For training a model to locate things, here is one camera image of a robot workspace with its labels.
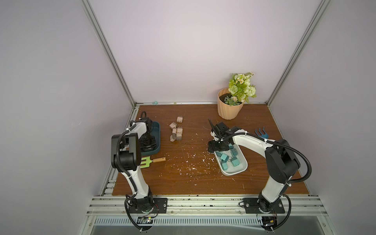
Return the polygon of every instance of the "black soil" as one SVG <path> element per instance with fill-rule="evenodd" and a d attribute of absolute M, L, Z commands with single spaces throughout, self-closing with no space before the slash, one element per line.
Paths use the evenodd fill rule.
<path fill-rule="evenodd" d="M 227 97 L 227 96 L 231 96 L 230 93 L 226 93 L 226 94 L 223 94 L 219 97 L 219 99 L 224 103 L 224 99 Z"/>

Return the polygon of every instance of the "dark blue tray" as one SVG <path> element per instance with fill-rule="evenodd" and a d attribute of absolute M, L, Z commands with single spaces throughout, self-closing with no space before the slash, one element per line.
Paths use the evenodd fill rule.
<path fill-rule="evenodd" d="M 156 121 L 153 121 L 153 130 L 151 132 L 151 135 L 155 137 L 155 142 L 157 143 L 157 146 L 155 146 L 155 149 L 152 151 L 141 152 L 141 155 L 143 157 L 157 154 L 161 150 L 161 129 L 159 128 L 159 123 Z"/>

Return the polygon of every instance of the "white tray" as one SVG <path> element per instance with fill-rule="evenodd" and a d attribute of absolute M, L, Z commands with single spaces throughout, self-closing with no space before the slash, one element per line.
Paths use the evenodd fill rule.
<path fill-rule="evenodd" d="M 215 158 L 217 159 L 219 168 L 221 169 L 221 172 L 225 176 L 232 176 L 232 175 L 238 174 L 240 172 L 245 171 L 247 169 L 247 167 L 248 167 L 248 162 L 247 162 L 246 158 L 244 157 L 243 152 L 240 150 L 239 146 L 237 144 L 234 144 L 234 148 L 238 151 L 238 155 L 236 157 L 238 158 L 240 164 L 234 167 L 231 164 L 230 159 L 229 159 L 227 161 L 227 170 L 224 170 L 222 168 L 222 165 L 221 165 L 222 160 L 214 152 L 214 155 L 215 155 Z M 222 153 L 224 153 L 224 154 L 226 154 L 227 156 L 230 156 L 230 157 L 232 156 L 231 155 L 231 150 L 223 151 Z"/>

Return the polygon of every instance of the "potted plant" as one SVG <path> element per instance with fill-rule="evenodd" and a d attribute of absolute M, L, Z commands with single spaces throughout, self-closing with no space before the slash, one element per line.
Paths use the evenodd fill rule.
<path fill-rule="evenodd" d="M 255 85 L 251 85 L 250 78 L 254 73 L 233 74 L 228 88 L 218 93 L 218 114 L 223 119 L 234 119 L 244 102 L 249 103 L 248 97 L 256 97 Z"/>

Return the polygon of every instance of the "white wall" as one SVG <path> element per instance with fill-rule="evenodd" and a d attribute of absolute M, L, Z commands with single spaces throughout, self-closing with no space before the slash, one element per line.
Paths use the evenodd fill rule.
<path fill-rule="evenodd" d="M 90 0 L 136 102 L 217 101 L 253 71 L 266 101 L 320 0 Z"/>
<path fill-rule="evenodd" d="M 271 110 L 338 234 L 374 234 L 376 2 L 332 1 Z"/>
<path fill-rule="evenodd" d="M 131 109 L 80 1 L 1 1 L 0 96 L 0 233 L 76 234 Z"/>

